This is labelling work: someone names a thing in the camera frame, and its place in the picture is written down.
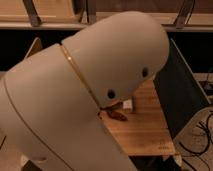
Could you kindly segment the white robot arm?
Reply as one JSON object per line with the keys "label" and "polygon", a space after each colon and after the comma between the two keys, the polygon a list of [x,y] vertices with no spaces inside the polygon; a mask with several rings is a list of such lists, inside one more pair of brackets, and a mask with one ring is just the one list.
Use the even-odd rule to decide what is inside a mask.
{"label": "white robot arm", "polygon": [[168,54],[152,16],[102,19],[0,78],[0,129],[41,171],[137,171],[99,114],[130,98]]}

